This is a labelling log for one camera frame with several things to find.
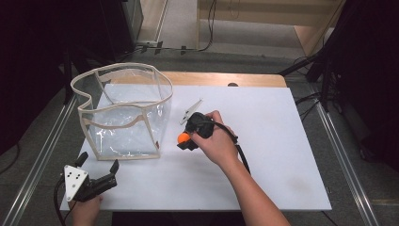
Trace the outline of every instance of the white table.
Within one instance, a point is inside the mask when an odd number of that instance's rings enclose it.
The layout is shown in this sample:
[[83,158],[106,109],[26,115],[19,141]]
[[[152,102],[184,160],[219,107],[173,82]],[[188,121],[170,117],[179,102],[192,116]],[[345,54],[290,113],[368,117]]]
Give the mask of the white table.
[[[239,205],[227,178],[200,149],[182,151],[177,136],[184,111],[218,109],[246,155],[252,177],[281,210],[330,210],[311,147],[287,88],[174,86],[161,158],[120,161],[118,185],[104,193],[103,210],[231,211]],[[81,152],[90,178],[108,173],[113,161],[97,161],[88,143]],[[67,210],[65,200],[61,210]]]

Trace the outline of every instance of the orange tip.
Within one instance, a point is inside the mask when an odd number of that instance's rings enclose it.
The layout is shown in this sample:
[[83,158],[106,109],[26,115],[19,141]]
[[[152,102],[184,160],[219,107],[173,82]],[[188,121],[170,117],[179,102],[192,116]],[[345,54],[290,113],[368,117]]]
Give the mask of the orange tip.
[[182,132],[181,134],[179,134],[179,136],[177,137],[177,142],[178,143],[183,143],[186,142],[187,140],[190,139],[190,136],[186,133],[186,132]]

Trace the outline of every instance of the human hand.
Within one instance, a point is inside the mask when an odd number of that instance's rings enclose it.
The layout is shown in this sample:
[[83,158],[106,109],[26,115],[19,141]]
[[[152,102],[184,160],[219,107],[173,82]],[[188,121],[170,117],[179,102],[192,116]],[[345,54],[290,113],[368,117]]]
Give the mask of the human hand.
[[68,202],[70,209],[73,208],[73,226],[93,226],[100,212],[102,200],[103,196],[99,195],[86,202]]
[[[206,116],[210,117],[215,122],[223,124],[222,117],[217,110],[206,114]],[[231,137],[226,131],[222,130],[217,125],[214,127],[213,134],[206,139],[200,137],[196,132],[190,136],[191,139],[204,151],[206,156],[221,168],[226,164],[238,160],[238,152],[231,140]]]

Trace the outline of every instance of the transparent plastic bag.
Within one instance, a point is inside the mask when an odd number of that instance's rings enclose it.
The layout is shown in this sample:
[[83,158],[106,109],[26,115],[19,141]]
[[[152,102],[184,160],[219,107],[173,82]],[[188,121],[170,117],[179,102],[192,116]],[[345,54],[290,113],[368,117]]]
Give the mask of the transparent plastic bag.
[[153,66],[121,63],[76,76],[80,124],[98,160],[160,157],[170,80]]

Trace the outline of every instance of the human arm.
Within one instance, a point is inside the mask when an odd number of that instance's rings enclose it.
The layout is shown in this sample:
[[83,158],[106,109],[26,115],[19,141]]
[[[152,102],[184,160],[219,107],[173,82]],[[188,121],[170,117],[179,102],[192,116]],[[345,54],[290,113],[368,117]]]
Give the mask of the human arm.
[[103,196],[100,195],[86,202],[69,202],[68,205],[72,209],[72,225],[94,226],[102,200]]
[[[211,112],[207,116],[223,124],[218,111]],[[216,126],[211,137],[203,139],[194,133],[191,139],[212,162],[220,166],[229,179],[247,225],[289,225],[285,216],[240,162],[237,149],[225,131]]]

